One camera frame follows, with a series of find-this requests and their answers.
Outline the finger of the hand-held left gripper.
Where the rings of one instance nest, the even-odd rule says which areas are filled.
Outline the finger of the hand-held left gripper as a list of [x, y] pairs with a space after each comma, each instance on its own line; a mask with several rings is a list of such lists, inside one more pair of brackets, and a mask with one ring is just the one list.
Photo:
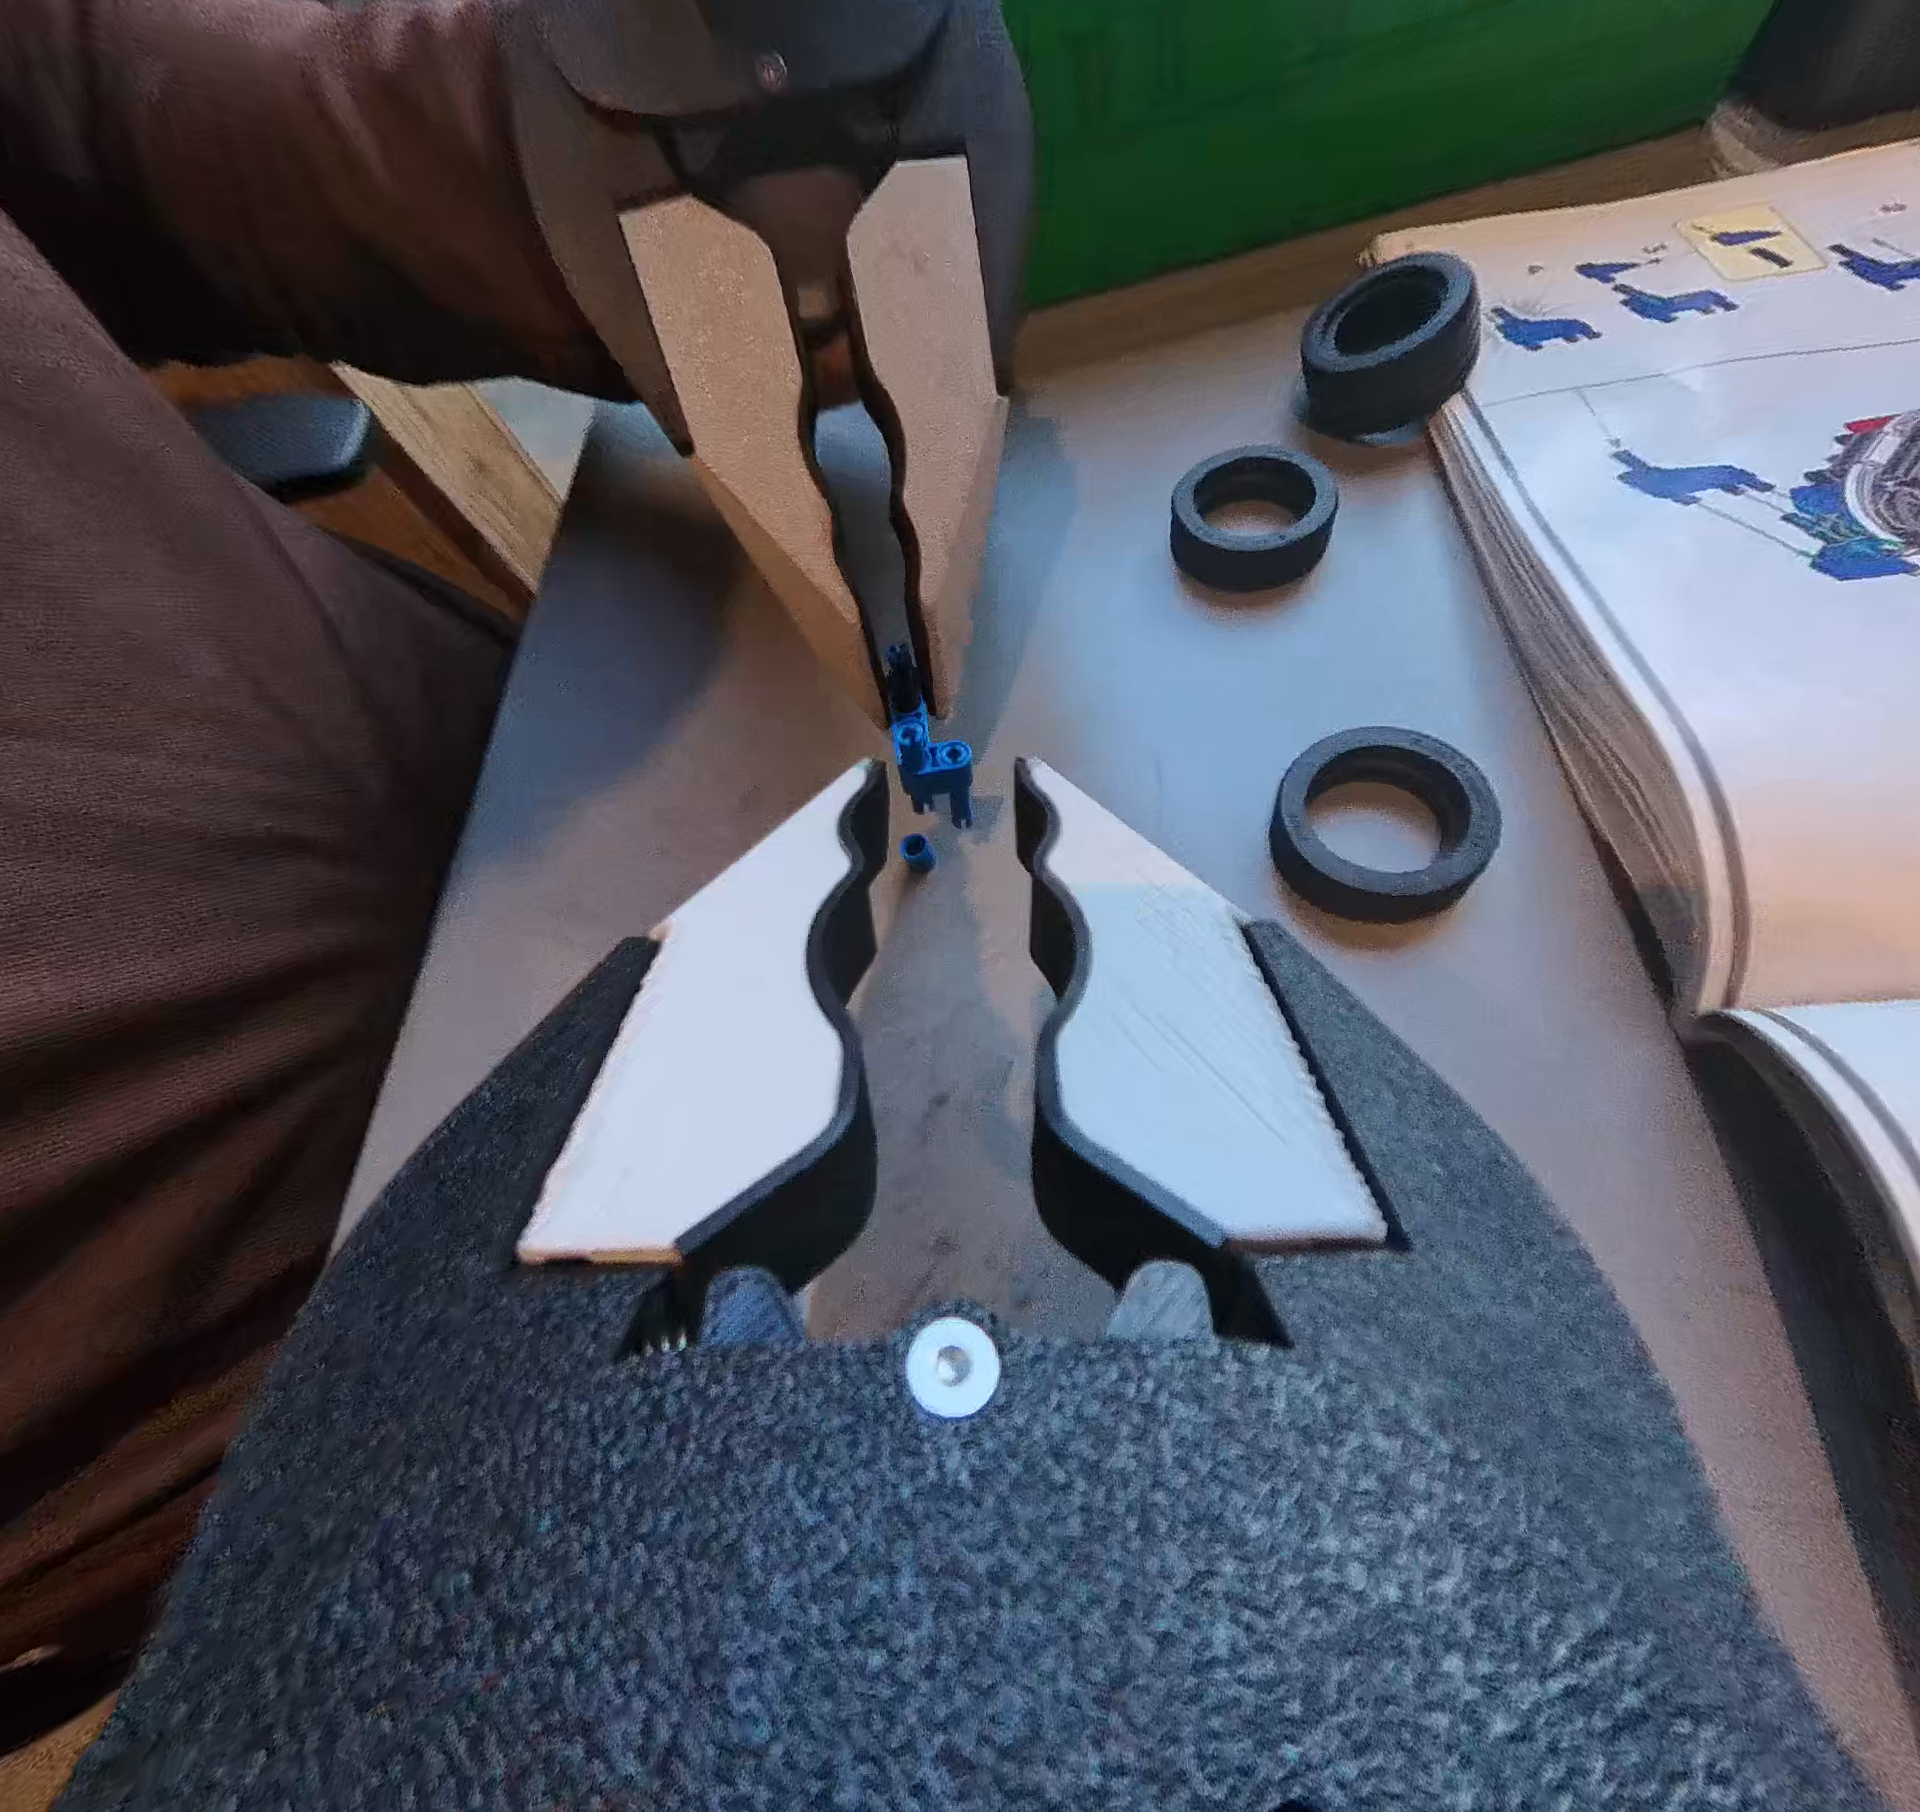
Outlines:
[[1009, 402], [996, 380], [965, 156], [889, 166], [847, 231], [854, 359], [890, 460], [903, 618], [951, 716]]
[[873, 651], [811, 460], [811, 390], [775, 257], [692, 193], [617, 215], [710, 502], [805, 644], [884, 725]]

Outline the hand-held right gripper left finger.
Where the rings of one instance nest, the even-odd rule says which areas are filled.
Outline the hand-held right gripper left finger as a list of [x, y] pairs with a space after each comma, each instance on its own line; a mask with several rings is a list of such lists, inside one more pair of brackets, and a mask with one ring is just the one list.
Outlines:
[[887, 851], [887, 777], [857, 759], [659, 920], [521, 1264], [760, 1264], [804, 1287], [851, 1245], [877, 1190], [851, 993]]

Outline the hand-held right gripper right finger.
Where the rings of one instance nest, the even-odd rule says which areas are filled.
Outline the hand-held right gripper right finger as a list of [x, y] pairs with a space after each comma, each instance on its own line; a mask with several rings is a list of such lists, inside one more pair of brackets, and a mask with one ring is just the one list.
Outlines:
[[1044, 757], [1014, 771], [1029, 954], [1053, 1004], [1035, 1050], [1030, 1190], [1116, 1291], [1192, 1272], [1214, 1334], [1285, 1344], [1260, 1260], [1385, 1248], [1255, 923]]

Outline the blue toy brick connector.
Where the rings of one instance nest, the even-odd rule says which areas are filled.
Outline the blue toy brick connector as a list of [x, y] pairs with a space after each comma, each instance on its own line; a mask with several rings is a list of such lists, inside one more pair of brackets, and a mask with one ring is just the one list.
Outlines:
[[919, 816], [948, 805], [956, 829], [973, 827], [973, 748], [959, 739], [937, 739], [913, 647], [887, 647], [883, 691], [899, 787]]

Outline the grey desk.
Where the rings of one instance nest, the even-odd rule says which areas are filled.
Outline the grey desk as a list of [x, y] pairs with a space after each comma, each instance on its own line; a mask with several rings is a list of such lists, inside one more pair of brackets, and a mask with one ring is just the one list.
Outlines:
[[[1009, 774], [1041, 755], [1254, 917], [1284, 920], [1501, 1131], [1581, 1234], [1673, 1393], [1751, 1582], [1862, 1771], [1915, 1807], [1902, 1666], [1859, 1566], [1734, 1164], [1668, 1024], [1419, 434], [1303, 432], [1303, 312], [1369, 224], [1039, 311], [1020, 344], [954, 728], [974, 829], [877, 879], [855, 998], [877, 1213], [809, 1324], [866, 1338], [973, 1297], [1072, 1334], [1109, 1291], [1027, 1184], [1033, 1037]], [[751, 848], [881, 739], [735, 550], [642, 409], [502, 381], [563, 491], [420, 982], [340, 1234], [622, 935]], [[1168, 498], [1245, 445], [1318, 460], [1331, 543], [1299, 582], [1187, 579]], [[1277, 880], [1284, 767], [1331, 730], [1408, 725], [1501, 796], [1492, 873], [1423, 926], [1312, 911]]]

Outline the black toy tyre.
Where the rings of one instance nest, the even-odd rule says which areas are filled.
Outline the black toy tyre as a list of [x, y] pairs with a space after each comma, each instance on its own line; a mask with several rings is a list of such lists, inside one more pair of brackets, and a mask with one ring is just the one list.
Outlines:
[[[1322, 796], [1382, 785], [1419, 801], [1436, 827], [1420, 866], [1356, 863], [1311, 821]], [[1284, 771], [1269, 821], [1269, 856], [1316, 910], [1366, 925], [1407, 925], [1449, 910], [1501, 848], [1501, 799], [1481, 767], [1427, 733], [1372, 725], [1320, 737]]]
[[1337, 481], [1315, 457], [1245, 445], [1200, 460], [1168, 498], [1168, 549], [1209, 589], [1254, 595], [1303, 581], [1331, 543]]
[[1377, 263], [1299, 334], [1315, 430], [1362, 439], [1423, 423], [1469, 384], [1481, 341], [1476, 269], [1447, 250]]

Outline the green plastic bin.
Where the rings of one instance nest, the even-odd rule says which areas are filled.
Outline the green plastic bin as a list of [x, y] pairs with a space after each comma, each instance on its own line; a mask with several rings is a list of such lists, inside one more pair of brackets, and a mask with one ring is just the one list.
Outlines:
[[1044, 309], [1706, 116], [1773, 0], [1001, 0]]

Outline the open instruction booklet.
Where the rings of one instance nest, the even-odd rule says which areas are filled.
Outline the open instruction booklet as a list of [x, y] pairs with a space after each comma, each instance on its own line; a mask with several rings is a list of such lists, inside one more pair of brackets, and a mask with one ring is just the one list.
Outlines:
[[1481, 346], [1434, 454], [1658, 956], [1915, 1693], [1915, 137], [1383, 231]]

